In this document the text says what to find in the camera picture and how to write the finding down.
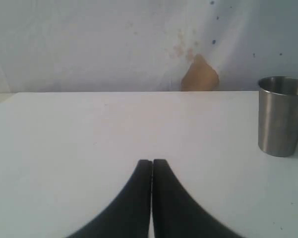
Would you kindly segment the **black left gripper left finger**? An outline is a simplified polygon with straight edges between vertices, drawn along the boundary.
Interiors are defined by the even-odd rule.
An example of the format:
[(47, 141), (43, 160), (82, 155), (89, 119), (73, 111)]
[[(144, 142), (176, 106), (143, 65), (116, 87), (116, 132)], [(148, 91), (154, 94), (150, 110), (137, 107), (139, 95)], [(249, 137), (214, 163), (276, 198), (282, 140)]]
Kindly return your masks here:
[(152, 162), (139, 160), (116, 198), (71, 238), (147, 238), (151, 216)]

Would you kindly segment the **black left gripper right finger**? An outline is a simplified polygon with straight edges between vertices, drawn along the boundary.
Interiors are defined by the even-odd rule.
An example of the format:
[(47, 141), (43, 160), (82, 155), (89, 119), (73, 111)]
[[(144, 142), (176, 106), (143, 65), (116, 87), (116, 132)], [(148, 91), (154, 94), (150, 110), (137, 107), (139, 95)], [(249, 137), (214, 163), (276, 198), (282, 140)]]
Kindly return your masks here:
[(152, 213), (156, 238), (239, 238), (184, 189), (167, 160), (153, 161)]

